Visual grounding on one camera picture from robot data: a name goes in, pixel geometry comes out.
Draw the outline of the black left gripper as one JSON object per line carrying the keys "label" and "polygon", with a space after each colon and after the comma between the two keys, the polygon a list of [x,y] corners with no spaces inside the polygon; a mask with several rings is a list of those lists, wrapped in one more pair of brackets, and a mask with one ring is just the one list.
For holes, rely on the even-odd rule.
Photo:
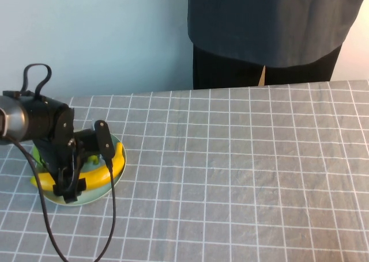
{"label": "black left gripper", "polygon": [[86,190],[86,179],[80,177],[84,161],[79,141],[74,136],[74,109],[68,106],[37,106],[34,140],[40,157],[54,181],[52,191],[66,203],[76,202]]}

